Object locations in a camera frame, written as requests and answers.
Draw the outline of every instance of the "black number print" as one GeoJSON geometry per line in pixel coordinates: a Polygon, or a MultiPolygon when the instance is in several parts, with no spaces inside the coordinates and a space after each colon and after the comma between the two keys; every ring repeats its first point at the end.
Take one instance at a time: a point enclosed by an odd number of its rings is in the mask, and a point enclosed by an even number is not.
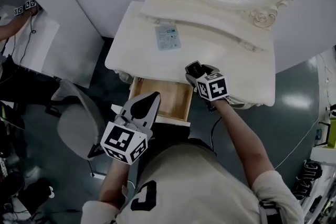
{"type": "Polygon", "coordinates": [[[139,202],[139,199],[134,199],[131,204],[132,211],[150,211],[156,206],[156,182],[149,181],[139,189],[138,193],[147,187],[146,201],[139,202]]]}

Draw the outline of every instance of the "white t-shirt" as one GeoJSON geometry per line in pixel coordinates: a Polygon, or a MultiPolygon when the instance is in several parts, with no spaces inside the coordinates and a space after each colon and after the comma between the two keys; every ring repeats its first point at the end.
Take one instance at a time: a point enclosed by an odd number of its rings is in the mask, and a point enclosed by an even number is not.
{"type": "Polygon", "coordinates": [[[152,160],[138,183],[140,191],[119,212],[89,201],[81,224],[260,224],[259,201],[274,201],[288,224],[303,224],[303,211],[280,174],[268,171],[252,190],[234,178],[203,148],[176,145],[152,160]]]}

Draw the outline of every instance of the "strap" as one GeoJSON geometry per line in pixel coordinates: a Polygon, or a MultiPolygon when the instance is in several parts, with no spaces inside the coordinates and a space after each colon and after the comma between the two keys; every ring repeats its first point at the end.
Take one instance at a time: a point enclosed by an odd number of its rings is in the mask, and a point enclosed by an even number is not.
{"type": "Polygon", "coordinates": [[[273,201],[261,201],[259,203],[261,224],[285,224],[282,221],[280,209],[273,201]]]}

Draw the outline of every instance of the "person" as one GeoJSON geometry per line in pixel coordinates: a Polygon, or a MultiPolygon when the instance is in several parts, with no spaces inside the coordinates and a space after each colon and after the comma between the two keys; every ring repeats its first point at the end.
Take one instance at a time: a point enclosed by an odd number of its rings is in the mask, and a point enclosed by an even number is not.
{"type": "Polygon", "coordinates": [[[130,166],[113,160],[99,201],[84,204],[81,223],[261,223],[261,201],[276,204],[282,223],[303,223],[299,202],[274,170],[259,137],[226,100],[212,104],[228,130],[249,188],[217,162],[205,143],[189,139],[166,146],[138,171],[136,195],[127,204],[122,189],[130,166]]]}
{"type": "MultiPolygon", "coordinates": [[[[0,41],[15,36],[31,16],[37,13],[38,5],[0,26],[0,41]]],[[[4,57],[0,54],[0,100],[46,105],[58,87],[59,84],[54,79],[43,78],[41,81],[36,74],[15,64],[11,56],[4,57]]]]}

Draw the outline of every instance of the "black cable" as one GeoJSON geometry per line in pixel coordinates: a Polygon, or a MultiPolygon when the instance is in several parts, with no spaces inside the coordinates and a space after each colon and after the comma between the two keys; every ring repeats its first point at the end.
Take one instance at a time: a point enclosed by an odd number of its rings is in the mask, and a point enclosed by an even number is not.
{"type": "Polygon", "coordinates": [[[5,42],[4,48],[3,48],[3,49],[2,49],[2,51],[1,51],[1,55],[3,55],[3,54],[4,54],[4,52],[5,52],[5,49],[6,49],[6,44],[8,43],[8,41],[9,41],[9,38],[7,38],[7,39],[6,39],[6,42],[5,42]]]}
{"type": "Polygon", "coordinates": [[[14,35],[14,47],[13,47],[13,51],[12,51],[12,57],[13,57],[13,53],[14,53],[14,50],[15,50],[15,45],[16,45],[16,34],[14,35]]]}
{"type": "Polygon", "coordinates": [[[215,122],[214,126],[212,127],[211,129],[211,132],[210,132],[210,143],[211,143],[211,149],[212,151],[215,153],[215,150],[214,150],[214,143],[212,141],[212,136],[214,135],[214,130],[215,130],[215,127],[217,125],[217,123],[221,120],[222,117],[219,117],[219,119],[215,122]]]}
{"type": "Polygon", "coordinates": [[[31,37],[31,35],[36,33],[36,30],[33,30],[31,24],[32,24],[32,18],[31,18],[31,11],[30,11],[30,33],[29,33],[28,42],[27,42],[27,45],[26,45],[26,48],[25,48],[25,52],[24,52],[23,56],[21,57],[19,66],[21,66],[21,62],[22,62],[24,56],[26,55],[26,51],[27,51],[27,48],[28,48],[28,44],[29,44],[29,42],[30,42],[30,37],[31,37]]]}
{"type": "Polygon", "coordinates": [[[65,211],[58,211],[58,212],[49,212],[47,213],[48,215],[51,215],[51,214],[59,214],[59,213],[82,213],[82,211],[79,211],[77,209],[67,209],[65,211]]]}
{"type": "Polygon", "coordinates": [[[19,70],[19,68],[20,68],[20,66],[21,66],[21,62],[22,62],[23,58],[24,58],[25,55],[26,55],[27,47],[28,47],[28,44],[29,44],[29,42],[30,42],[30,37],[31,37],[32,34],[35,34],[35,33],[36,33],[36,30],[33,30],[31,24],[32,24],[32,18],[31,18],[31,11],[30,11],[30,33],[29,33],[28,42],[27,42],[27,45],[26,45],[26,48],[25,48],[25,52],[24,52],[23,56],[21,57],[20,63],[19,63],[19,65],[18,65],[17,69],[15,70],[15,72],[14,72],[8,79],[6,79],[6,80],[0,82],[0,84],[4,83],[4,82],[6,82],[7,80],[9,80],[10,78],[12,78],[12,77],[16,74],[16,72],[19,70]]]}
{"type": "Polygon", "coordinates": [[[28,211],[28,210],[24,210],[24,211],[21,211],[21,212],[16,212],[16,211],[14,211],[14,213],[17,213],[17,214],[21,214],[21,213],[29,213],[29,211],[28,211]]]}
{"type": "Polygon", "coordinates": [[[89,163],[89,166],[90,166],[90,170],[91,170],[91,176],[92,177],[94,177],[94,173],[93,173],[93,170],[92,170],[92,167],[91,167],[91,163],[90,163],[90,161],[89,160],[87,160],[88,161],[88,163],[89,163]]]}

